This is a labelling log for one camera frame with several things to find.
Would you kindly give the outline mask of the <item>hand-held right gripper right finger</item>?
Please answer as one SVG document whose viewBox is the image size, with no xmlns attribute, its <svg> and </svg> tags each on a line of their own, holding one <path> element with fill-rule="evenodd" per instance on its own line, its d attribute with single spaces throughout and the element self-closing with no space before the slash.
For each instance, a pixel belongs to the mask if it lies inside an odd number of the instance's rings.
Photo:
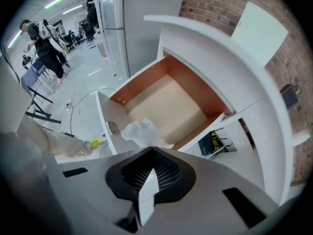
<svg viewBox="0 0 313 235">
<path fill-rule="evenodd" d="M 237 188 L 266 216 L 277 208 L 262 189 L 227 166 L 183 152 L 168 153 L 196 172 L 192 189 L 179 201 L 157 204 L 146 223 L 148 235 L 236 235 L 248 229 L 223 190 Z"/>
</svg>

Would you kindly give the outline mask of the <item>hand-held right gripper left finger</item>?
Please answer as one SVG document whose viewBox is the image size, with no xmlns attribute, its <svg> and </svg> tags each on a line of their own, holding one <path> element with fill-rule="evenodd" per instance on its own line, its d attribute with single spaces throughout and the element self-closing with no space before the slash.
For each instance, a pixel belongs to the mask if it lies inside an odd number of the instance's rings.
<svg viewBox="0 0 313 235">
<path fill-rule="evenodd" d="M 128 217 L 133 203 L 117 198 L 105 175 L 114 164 L 133 157 L 136 150 L 107 158 L 58 164 L 44 155 L 49 182 L 63 208 L 68 235 L 127 235 L 117 223 Z"/>
</svg>

